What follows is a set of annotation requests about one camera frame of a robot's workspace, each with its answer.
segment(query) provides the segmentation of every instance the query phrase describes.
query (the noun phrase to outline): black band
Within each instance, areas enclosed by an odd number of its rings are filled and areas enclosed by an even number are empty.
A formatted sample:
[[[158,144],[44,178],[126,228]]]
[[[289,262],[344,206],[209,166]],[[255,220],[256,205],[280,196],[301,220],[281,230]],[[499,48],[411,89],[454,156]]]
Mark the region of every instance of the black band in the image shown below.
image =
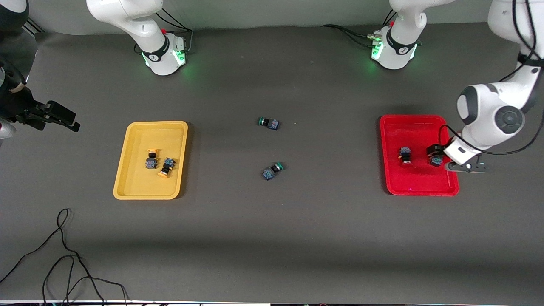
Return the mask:
[[[532,66],[532,67],[544,67],[544,59],[537,60],[537,59],[529,59],[526,55],[523,55],[519,53],[517,55],[517,61],[520,62],[522,65],[526,66]]]
[[[168,49],[170,48],[170,39],[168,39],[168,37],[166,37],[166,35],[164,36],[164,44],[163,46],[155,51],[155,52],[145,52],[145,51],[142,51],[142,53],[145,55],[145,57],[147,57],[150,61],[152,62],[159,62],[160,59],[163,57],[163,55],[166,54],[166,52],[168,51]]]
[[[391,36],[391,29],[389,29],[387,31],[387,35],[386,35],[386,39],[387,39],[387,43],[393,48],[395,49],[395,52],[398,54],[398,55],[405,55],[405,54],[408,54],[408,52],[410,50],[412,50],[412,48],[414,48],[414,46],[416,45],[416,42],[417,41],[414,41],[413,43],[409,44],[409,45],[403,45],[399,42],[396,42],[393,37]]]

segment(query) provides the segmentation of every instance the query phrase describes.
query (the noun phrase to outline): gray tabletop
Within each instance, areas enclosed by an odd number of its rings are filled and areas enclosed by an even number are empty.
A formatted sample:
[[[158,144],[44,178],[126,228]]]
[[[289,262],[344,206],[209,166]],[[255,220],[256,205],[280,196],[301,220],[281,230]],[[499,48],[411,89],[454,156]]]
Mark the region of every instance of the gray tabletop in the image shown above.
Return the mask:
[[[379,117],[438,114],[460,128],[459,92],[500,79],[518,50],[483,23],[430,25],[421,40],[406,68],[388,71],[330,28],[203,30],[188,65],[159,77],[128,35],[42,36],[29,86],[77,112],[82,128],[19,125],[3,143],[0,274],[69,207],[69,246],[131,299],[542,305],[542,140],[487,157],[487,174],[459,175],[452,198],[384,189]],[[496,149],[526,143],[541,107]],[[258,127],[260,116],[283,126]],[[190,126],[183,195],[116,200],[126,127],[154,120]],[[264,181],[275,161],[287,169]],[[2,299],[41,298],[65,254],[59,239],[0,285]],[[56,298],[68,269],[51,276]],[[88,284],[74,297],[96,299]]]

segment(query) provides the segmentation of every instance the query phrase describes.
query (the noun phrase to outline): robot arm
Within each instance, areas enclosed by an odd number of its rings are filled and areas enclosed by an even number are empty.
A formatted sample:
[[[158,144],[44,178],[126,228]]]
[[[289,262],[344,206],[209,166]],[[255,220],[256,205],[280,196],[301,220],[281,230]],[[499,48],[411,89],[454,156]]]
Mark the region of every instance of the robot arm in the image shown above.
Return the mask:
[[[382,41],[373,50],[372,59],[388,69],[401,69],[413,58],[416,41],[427,25],[423,12],[430,7],[448,4],[455,0],[389,0],[397,12],[394,26],[385,25],[374,32]]]
[[[184,65],[186,54],[183,38],[164,34],[149,17],[162,7],[162,0],[87,0],[94,18],[127,32],[141,48],[146,65],[164,76]]]
[[[544,2],[529,1],[535,34],[544,33]],[[533,33],[524,1],[516,3],[520,34],[530,44]],[[515,74],[504,82],[472,85],[463,90],[457,101],[459,116],[465,123],[461,137],[454,137],[444,153],[455,163],[465,164],[479,150],[487,150],[517,135],[525,123],[524,113],[531,107],[531,94],[541,80],[544,42],[536,41],[535,52],[527,48],[516,33],[512,21],[512,1],[494,0],[489,12],[491,30],[504,39],[521,45]]]

